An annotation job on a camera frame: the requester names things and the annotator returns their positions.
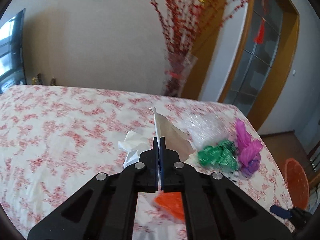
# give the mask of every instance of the floral pattern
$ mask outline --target floral pattern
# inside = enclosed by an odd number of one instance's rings
[[[236,118],[260,139],[238,108],[219,103],[54,86],[13,86],[0,96],[0,200],[24,237],[96,173],[122,171],[126,152],[117,144],[129,130],[152,144],[152,106],[187,134],[190,114],[215,113],[230,139],[235,139]],[[267,210],[272,204],[292,208],[284,179],[262,145],[259,171],[233,181]],[[194,155],[187,162],[210,174],[213,170],[201,167]],[[185,224],[157,207],[155,196],[139,194],[133,239],[186,239]]]

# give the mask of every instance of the table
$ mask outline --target table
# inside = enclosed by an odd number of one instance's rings
[[[155,136],[150,107],[188,133],[190,114],[215,113],[235,139],[240,118],[260,139],[237,107],[132,92],[72,87],[14,86],[0,96],[0,199],[7,215],[27,237],[30,229],[99,172],[121,172],[126,152],[118,149],[127,132]],[[261,165],[251,179],[236,184],[262,207],[292,208],[284,179],[264,145]],[[210,174],[196,161],[187,162]],[[132,239],[186,239],[183,222],[140,193]],[[289,222],[285,223],[293,230]]]

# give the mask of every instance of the television screen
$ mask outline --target television screen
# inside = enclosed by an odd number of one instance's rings
[[[22,58],[22,29],[26,9],[0,29],[0,93],[12,85],[26,85]]]

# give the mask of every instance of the red bucket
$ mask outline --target red bucket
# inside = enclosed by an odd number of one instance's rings
[[[306,209],[309,201],[308,178],[294,158],[287,159],[284,164],[284,179],[294,207]]]

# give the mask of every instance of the floor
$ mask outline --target floor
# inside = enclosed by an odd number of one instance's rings
[[[261,136],[261,139],[269,149],[282,175],[284,175],[285,161],[294,158],[303,167],[309,181],[315,176],[316,173],[307,158],[307,154],[293,132]]]

